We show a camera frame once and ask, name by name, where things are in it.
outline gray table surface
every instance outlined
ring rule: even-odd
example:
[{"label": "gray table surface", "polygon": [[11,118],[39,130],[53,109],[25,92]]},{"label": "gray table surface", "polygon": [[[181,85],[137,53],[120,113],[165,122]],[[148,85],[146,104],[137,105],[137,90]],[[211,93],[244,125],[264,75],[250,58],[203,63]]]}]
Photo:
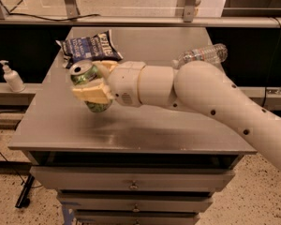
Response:
[{"label": "gray table surface", "polygon": [[[107,27],[75,27],[68,37],[91,37]],[[210,44],[204,28],[113,27],[112,41],[124,61],[169,66],[182,51]],[[198,113],[122,107],[92,113],[75,99],[60,52],[18,126],[10,149],[134,153],[255,153],[233,130]]]}]

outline speckled floor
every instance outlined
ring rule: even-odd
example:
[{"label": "speckled floor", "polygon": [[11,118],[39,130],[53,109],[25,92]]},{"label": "speckled floor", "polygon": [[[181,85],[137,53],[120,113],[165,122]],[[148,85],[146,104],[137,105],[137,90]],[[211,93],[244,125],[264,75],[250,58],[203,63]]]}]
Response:
[{"label": "speckled floor", "polygon": [[[7,149],[12,134],[13,130],[0,130],[0,150],[10,160],[27,161],[21,152]],[[214,203],[197,224],[281,225],[281,173],[261,155],[245,156],[235,172],[227,187],[214,195]],[[44,187],[32,189],[27,208],[15,208],[21,182],[17,175],[0,174],[0,225],[64,223],[56,192]]]}]

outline table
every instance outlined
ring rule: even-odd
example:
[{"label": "table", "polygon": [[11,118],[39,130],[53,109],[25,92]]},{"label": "table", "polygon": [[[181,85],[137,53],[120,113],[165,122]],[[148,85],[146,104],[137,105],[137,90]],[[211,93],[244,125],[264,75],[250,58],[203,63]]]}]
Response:
[{"label": "table", "polygon": [[[170,66],[187,49],[211,44],[203,27],[73,27],[68,38],[111,29],[125,58]],[[92,113],[75,99],[60,52],[15,135],[10,149],[33,163],[31,174],[96,224],[195,224],[256,150],[233,130],[193,112],[116,102]]]}]

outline dark blue chip bag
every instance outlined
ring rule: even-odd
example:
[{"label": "dark blue chip bag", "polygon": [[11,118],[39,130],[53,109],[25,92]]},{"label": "dark blue chip bag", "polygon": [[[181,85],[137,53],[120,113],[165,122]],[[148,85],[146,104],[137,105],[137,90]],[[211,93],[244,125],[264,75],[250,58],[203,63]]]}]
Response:
[{"label": "dark blue chip bag", "polygon": [[84,59],[91,61],[120,61],[123,59],[123,56],[113,47],[111,30],[99,33],[93,37],[57,40],[56,43],[61,46],[64,52],[65,68],[71,68],[73,64]]}]

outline drawer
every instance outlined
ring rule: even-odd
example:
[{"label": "drawer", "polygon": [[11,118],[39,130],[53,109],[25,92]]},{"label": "drawer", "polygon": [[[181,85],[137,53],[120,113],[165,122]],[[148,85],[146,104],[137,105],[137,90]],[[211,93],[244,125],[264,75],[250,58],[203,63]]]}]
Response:
[{"label": "drawer", "polygon": [[227,170],[32,167],[45,187],[58,190],[220,191],[234,176]]},{"label": "drawer", "polygon": [[96,193],[63,194],[57,196],[59,202],[73,210],[105,210],[128,212],[182,212],[200,213],[212,204],[211,198],[194,197],[191,194],[167,196],[166,193]]},{"label": "drawer", "polygon": [[92,225],[194,225],[199,220],[195,214],[185,213],[121,213],[75,211],[75,218]]}]

